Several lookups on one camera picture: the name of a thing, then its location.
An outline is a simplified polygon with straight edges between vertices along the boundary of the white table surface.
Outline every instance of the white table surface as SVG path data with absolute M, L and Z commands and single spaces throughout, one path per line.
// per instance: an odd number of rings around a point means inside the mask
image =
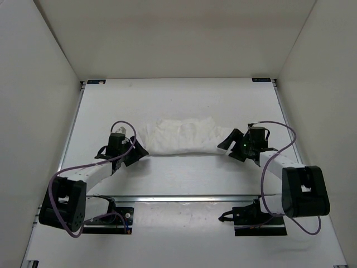
M 28 260 L 38 268 L 61 267 L 289 267 L 346 264 L 329 217 L 309 236 L 285 219 L 288 236 L 235 237 L 232 223 L 217 218 L 231 203 L 136 203 L 130 236 L 83 234 L 38 224 Z M 317 219 L 299 219 L 310 231 Z
M 251 78 L 107 80 L 85 87 L 64 167 L 95 161 L 99 148 L 108 144 L 115 121 L 140 128 L 160 118 L 206 117 L 242 132 L 256 121 L 284 122 L 273 84 L 254 83 Z M 270 146 L 280 149 L 289 143 L 284 127 L 265 126 L 271 131 Z M 296 159 L 293 149 L 285 154 Z M 252 161 L 241 163 L 227 156 L 146 157 L 123 167 L 90 194 L 256 195 L 260 174 L 261 168 Z M 281 181 L 267 174 L 265 189 L 279 193 Z
M 65 159 L 65 167 L 91 162 L 107 143 L 112 122 L 138 127 L 157 118 L 213 116 L 224 127 L 245 129 L 264 119 L 283 122 L 271 83 L 250 79 L 128 79 L 87 85 Z M 270 144 L 289 142 L 285 129 L 267 126 Z M 286 155 L 294 159 L 293 150 Z M 261 169 L 226 156 L 150 157 L 107 179 L 93 193 L 114 195 L 259 194 Z M 269 193 L 281 184 L 267 177 Z M 38 268 L 60 267 L 316 267 L 346 264 L 329 217 L 317 236 L 285 219 L 288 236 L 234 237 L 232 223 L 217 218 L 232 203 L 135 204 L 130 236 L 84 234 L 37 224 L 26 260 Z M 298 219 L 308 230 L 317 219 Z

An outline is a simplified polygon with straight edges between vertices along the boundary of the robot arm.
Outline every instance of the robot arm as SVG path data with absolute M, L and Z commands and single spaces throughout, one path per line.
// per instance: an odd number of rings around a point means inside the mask
M 245 134 L 234 129 L 218 148 L 228 150 L 234 141 L 230 157 L 241 162 L 251 159 L 264 167 L 277 150 L 268 147 L 269 130 L 253 125 L 248 124 Z M 279 154 L 269 163 L 267 170 L 282 180 L 281 194 L 265 196 L 270 212 L 290 218 L 324 216 L 330 212 L 324 177 L 319 167 L 305 166 Z M 256 204 L 262 213 L 268 213 L 262 197 Z
M 124 127 L 121 127 L 117 132 L 112 132 L 108 145 L 103 146 L 95 158 L 109 160 L 127 152 L 133 144 L 134 137 L 128 139 L 125 134 Z M 58 176 L 54 179 L 52 193 L 56 206 L 72 232 L 78 231 L 87 219 L 115 210 L 113 198 L 105 196 L 87 198 L 86 194 L 103 179 L 112 176 L 122 163 L 129 166 L 148 155 L 148 152 L 138 141 L 133 146 L 133 149 L 125 157 L 116 161 L 81 169 L 68 178 Z M 63 228 L 52 208 L 48 190 L 38 220 L 44 225 Z

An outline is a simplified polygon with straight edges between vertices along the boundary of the crumpled white towel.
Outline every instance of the crumpled white towel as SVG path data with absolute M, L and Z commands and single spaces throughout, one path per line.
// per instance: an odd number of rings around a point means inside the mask
M 184 153 L 224 154 L 217 148 L 232 132 L 232 128 L 216 126 L 213 118 L 204 120 L 160 119 L 147 124 L 138 133 L 144 148 L 151 155 Z

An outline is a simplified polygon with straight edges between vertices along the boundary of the white wall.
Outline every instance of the white wall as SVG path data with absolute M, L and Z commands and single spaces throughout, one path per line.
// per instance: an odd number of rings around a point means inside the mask
M 0 267 L 19 267 L 80 83 L 31 0 L 0 4 Z
M 35 0 L 80 79 L 276 78 L 315 0 Z
M 308 163 L 321 166 L 331 218 L 357 267 L 357 1 L 319 0 L 278 86 Z

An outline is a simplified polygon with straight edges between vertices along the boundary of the white cloth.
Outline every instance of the white cloth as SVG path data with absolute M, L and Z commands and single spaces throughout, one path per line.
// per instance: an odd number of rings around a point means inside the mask
M 213 118 L 204 120 L 161 119 L 141 128 L 139 137 L 151 155 L 184 153 L 224 154 L 217 148 L 232 132 L 232 128 L 216 126 Z

